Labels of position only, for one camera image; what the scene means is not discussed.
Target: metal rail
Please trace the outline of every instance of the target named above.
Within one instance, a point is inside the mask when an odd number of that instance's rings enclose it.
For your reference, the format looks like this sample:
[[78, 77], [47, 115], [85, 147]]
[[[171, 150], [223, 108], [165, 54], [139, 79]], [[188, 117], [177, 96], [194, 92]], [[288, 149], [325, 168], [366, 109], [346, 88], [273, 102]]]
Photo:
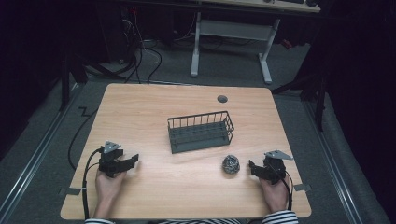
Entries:
[[20, 201], [23, 193], [26, 191], [27, 187], [29, 186], [30, 182], [32, 181], [35, 173], [37, 172], [38, 168], [40, 167], [41, 162], [44, 160], [47, 152], [50, 149], [50, 143], [53, 136], [57, 133], [59, 127], [64, 120], [65, 115], [67, 114], [68, 110], [70, 109], [71, 105], [81, 93], [82, 87], [77, 87], [77, 84], [73, 88], [73, 94], [71, 97], [70, 103], [61, 110], [56, 115], [54, 121], [51, 123], [47, 132], [45, 133], [44, 137], [41, 139], [38, 147], [35, 150], [32, 158], [29, 160], [27, 165], [25, 166], [24, 170], [22, 171], [21, 175], [19, 176], [17, 182], [15, 183], [12, 190], [9, 192], [6, 200], [0, 207], [0, 223], [7, 223], [8, 220], [11, 218], [12, 213], [14, 212], [18, 202]]
[[303, 102], [303, 106], [305, 112], [311, 117], [310, 123], [314, 128], [315, 133], [317, 134], [317, 138], [321, 144], [321, 149], [326, 162], [326, 166], [329, 169], [329, 174], [332, 178], [332, 182], [334, 183], [335, 189], [338, 193], [338, 197], [340, 198], [341, 203], [344, 206], [346, 216], [348, 217], [349, 222], [354, 224], [363, 223], [361, 220], [361, 215], [359, 214], [358, 208], [353, 201], [353, 197], [349, 191], [349, 188], [344, 181], [340, 170], [338, 169], [334, 157], [332, 156], [332, 151], [329, 147], [329, 144], [327, 143], [323, 132], [318, 130], [318, 126], [315, 123], [315, 109], [309, 102]]

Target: small round object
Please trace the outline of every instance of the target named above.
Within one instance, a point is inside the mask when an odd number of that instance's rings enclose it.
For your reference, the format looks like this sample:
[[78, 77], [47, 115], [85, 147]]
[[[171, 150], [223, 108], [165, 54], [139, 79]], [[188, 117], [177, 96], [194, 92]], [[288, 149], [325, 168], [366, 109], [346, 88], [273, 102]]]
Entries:
[[317, 3], [316, 0], [306, 0], [306, 4], [307, 4], [309, 7], [315, 7], [318, 3]]
[[220, 102], [220, 103], [227, 103], [227, 101], [228, 101], [228, 98], [227, 98], [227, 96], [225, 96], [225, 95], [220, 95], [220, 96], [218, 96], [218, 101]]
[[234, 175], [238, 173], [240, 169], [238, 158], [233, 155], [228, 155], [222, 163], [222, 168], [224, 172], [229, 175]]

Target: metal wire basket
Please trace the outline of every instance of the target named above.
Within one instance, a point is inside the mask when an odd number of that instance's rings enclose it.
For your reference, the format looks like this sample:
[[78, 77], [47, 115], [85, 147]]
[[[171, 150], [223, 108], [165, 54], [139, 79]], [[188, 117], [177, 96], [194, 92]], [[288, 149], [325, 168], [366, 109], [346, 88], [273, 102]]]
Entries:
[[168, 119], [172, 153], [230, 145], [233, 123], [228, 111]]

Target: black and white striped shirt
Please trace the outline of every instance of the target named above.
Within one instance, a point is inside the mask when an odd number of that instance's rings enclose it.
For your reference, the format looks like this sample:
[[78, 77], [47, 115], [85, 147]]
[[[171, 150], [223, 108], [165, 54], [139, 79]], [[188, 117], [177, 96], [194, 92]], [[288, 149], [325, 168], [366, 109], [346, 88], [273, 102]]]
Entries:
[[[298, 218], [292, 211], [285, 210], [267, 215], [262, 220], [262, 224], [296, 224]], [[104, 219], [90, 218], [85, 220], [85, 224], [115, 224]], [[160, 224], [241, 224], [238, 219], [168, 219]]]

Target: gray carpet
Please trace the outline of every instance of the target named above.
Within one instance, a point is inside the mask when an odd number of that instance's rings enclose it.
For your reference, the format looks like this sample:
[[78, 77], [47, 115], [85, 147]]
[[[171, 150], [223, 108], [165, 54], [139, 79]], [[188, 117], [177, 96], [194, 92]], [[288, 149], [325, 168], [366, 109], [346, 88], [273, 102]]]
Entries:
[[[148, 49], [143, 50], [143, 61], [139, 68], [140, 79], [146, 80], [150, 72], [159, 63], [160, 58]], [[201, 51], [200, 74], [190, 77], [192, 46], [174, 45], [166, 47], [159, 44], [153, 49], [162, 55], [162, 63], [154, 73], [152, 83], [158, 81], [187, 83], [211, 86], [265, 87], [274, 89], [294, 79], [309, 46], [284, 49], [274, 45], [268, 57], [268, 64], [273, 77], [271, 86], [263, 83], [257, 55], [260, 43], [250, 43], [243, 47], [225, 44], [216, 50], [216, 44], [207, 44]], [[116, 63], [106, 65], [110, 69], [118, 69]], [[87, 107], [87, 114], [94, 111], [100, 104], [108, 83], [115, 82], [106, 77], [90, 76], [90, 81], [76, 96], [64, 121], [53, 136], [48, 152], [39, 166], [34, 178], [22, 195], [7, 223], [82, 223], [81, 220], [63, 220], [60, 211], [64, 202], [62, 189], [68, 188], [74, 171], [67, 161], [67, 150], [78, 127], [86, 120], [82, 115], [81, 106]], [[133, 76], [131, 83], [136, 83]], [[2, 180], [0, 200], [3, 202], [18, 180], [45, 132], [58, 114], [60, 107], [60, 84], [58, 84], [46, 102], [33, 114], [29, 125], [18, 142], [0, 163], [0, 179]], [[297, 91], [286, 91], [275, 96], [286, 135], [295, 157], [300, 175], [305, 184], [312, 189], [307, 192], [312, 207], [310, 217], [301, 218], [301, 223], [349, 223], [346, 210], [339, 198], [322, 152], [322, 144], [318, 138], [312, 118], [306, 111], [306, 103], [302, 103]], [[90, 128], [91, 118], [82, 128], [71, 150], [74, 164], [78, 163]], [[347, 142], [343, 137], [330, 100], [326, 99], [326, 110], [322, 133], [336, 158], [346, 184], [359, 208], [362, 223], [389, 223], [388, 218], [377, 203], [359, 165], [353, 158]], [[139, 220], [120, 220], [118, 223], [146, 223]]]

